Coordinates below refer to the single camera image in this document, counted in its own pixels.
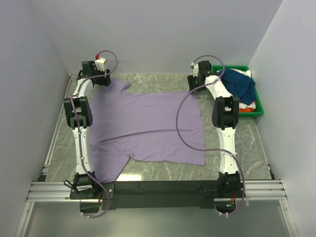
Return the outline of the purple t shirt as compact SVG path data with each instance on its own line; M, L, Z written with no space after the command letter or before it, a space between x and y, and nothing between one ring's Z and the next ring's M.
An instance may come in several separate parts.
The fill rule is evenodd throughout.
M100 182L115 181L128 161L204 165L204 130L195 96L185 91L128 93L113 79L90 101L90 156Z

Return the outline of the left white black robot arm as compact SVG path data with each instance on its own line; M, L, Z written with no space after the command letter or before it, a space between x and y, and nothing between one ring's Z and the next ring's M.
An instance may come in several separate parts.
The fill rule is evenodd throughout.
M75 139L76 171L71 188L71 196L77 198L97 198L102 189L95 182L95 172L90 158L89 135L93 124L88 95L95 85L111 84L110 70L106 69L105 58L82 61L78 73L77 86L73 94L64 99L66 121Z

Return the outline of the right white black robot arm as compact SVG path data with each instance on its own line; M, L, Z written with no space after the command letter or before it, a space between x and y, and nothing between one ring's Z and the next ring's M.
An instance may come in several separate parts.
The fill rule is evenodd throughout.
M217 193L229 197L241 188L239 169L234 159L235 132L239 119L239 99L234 97L221 82L220 73L212 69L209 61L193 62L193 74L187 77L189 90L209 90L215 102L212 123L216 127L220 144L221 163Z

